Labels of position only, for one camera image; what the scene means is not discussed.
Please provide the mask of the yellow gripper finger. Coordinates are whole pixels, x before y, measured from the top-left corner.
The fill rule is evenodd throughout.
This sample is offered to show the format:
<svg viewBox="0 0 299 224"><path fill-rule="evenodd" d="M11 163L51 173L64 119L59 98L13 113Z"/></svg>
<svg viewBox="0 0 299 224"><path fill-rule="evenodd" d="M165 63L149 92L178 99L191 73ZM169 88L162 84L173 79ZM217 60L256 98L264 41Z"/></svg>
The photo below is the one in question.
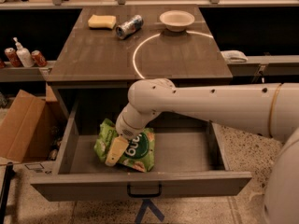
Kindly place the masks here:
<svg viewBox="0 0 299 224"><path fill-rule="evenodd" d="M128 146L129 142L124 137L118 136L114 138L110 146L109 152L107 153L105 165L114 166L120 159L126 148L128 148Z"/></svg>

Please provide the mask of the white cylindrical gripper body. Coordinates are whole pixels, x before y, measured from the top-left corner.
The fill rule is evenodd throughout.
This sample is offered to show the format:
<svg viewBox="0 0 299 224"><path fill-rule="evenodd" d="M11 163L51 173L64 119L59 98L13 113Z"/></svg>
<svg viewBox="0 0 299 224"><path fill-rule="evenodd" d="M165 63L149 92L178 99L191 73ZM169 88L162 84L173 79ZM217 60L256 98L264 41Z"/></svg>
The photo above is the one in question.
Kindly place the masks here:
<svg viewBox="0 0 299 224"><path fill-rule="evenodd" d="M116 131L118 135L127 140L135 139L143 132L149 122L159 116L158 112L150 111L142 113L128 104L122 112L120 112L116 121Z"/></svg>

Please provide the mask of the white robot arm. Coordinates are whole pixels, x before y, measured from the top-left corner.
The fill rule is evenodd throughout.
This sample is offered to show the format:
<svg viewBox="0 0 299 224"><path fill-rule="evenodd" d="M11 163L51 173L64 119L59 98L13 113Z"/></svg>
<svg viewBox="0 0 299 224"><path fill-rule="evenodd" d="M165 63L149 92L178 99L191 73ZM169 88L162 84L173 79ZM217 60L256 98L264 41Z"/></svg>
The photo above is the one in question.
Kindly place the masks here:
<svg viewBox="0 0 299 224"><path fill-rule="evenodd" d="M264 224L299 223L299 85L253 84L177 88L168 79L142 79L128 91L116 121L106 165L113 166L128 142L163 112L212 121L283 144L263 202Z"/></svg>

